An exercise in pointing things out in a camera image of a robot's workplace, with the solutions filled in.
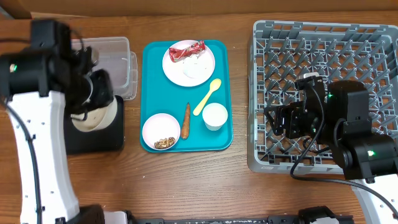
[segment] candy wrapper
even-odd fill
[[[185,57],[189,57],[193,54],[199,54],[200,52],[206,50],[206,45],[205,45],[205,41],[201,40],[189,47],[187,47],[186,49],[175,49],[175,48],[169,48],[169,54],[170,54],[170,58],[172,59],[172,62],[178,62],[179,60],[185,58]]]

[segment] gray dish rack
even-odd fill
[[[369,90],[373,131],[398,138],[398,27],[369,24],[257,21],[249,43],[248,166],[254,172],[290,172],[305,139],[275,136],[263,114],[268,106],[302,100],[295,79],[318,72],[325,84],[363,82]],[[312,150],[325,146],[315,145]],[[342,174],[330,151],[309,152],[298,174]]]

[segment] wooden table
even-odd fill
[[[222,152],[151,154],[140,136],[141,85],[127,101],[126,144],[121,152],[68,158],[73,188],[82,205],[131,210],[136,217],[166,219],[264,217],[297,214],[301,208],[327,205],[336,214],[364,223],[350,187],[293,180],[289,175],[259,174],[246,165],[248,81],[246,48],[260,19],[398,25],[398,13],[312,12],[232,14],[224,16],[103,17],[67,21],[84,37],[125,36],[141,70],[144,47],[158,40],[218,39],[228,48],[234,141]],[[29,21],[0,21],[0,38],[29,37]],[[2,44],[0,53],[19,50]],[[21,181],[14,133],[0,111],[0,223],[18,223]]]

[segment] blue tray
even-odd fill
[[[141,84],[141,133],[145,121],[154,114],[168,113],[179,121],[182,127],[187,103],[191,105],[190,133],[186,140],[180,138],[173,148],[165,151],[151,149],[144,142],[142,134],[140,142],[149,152],[197,152],[219,151],[226,149],[233,140],[233,122],[231,108],[231,91],[229,89],[228,54],[226,47],[218,40],[205,40],[216,59],[216,67],[212,76],[203,84],[195,87],[182,87],[172,83],[163,72],[162,59],[166,50],[177,41],[153,42],[144,49],[142,59]],[[205,126],[202,114],[194,116],[193,109],[207,94],[210,82],[221,79],[221,87],[214,92],[209,103],[221,103],[228,110],[228,120],[217,131],[210,131]]]

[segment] brown carrot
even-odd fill
[[[191,106],[187,103],[187,108],[185,110],[184,122],[182,123],[181,138],[187,139],[189,136],[189,122],[191,116]]]

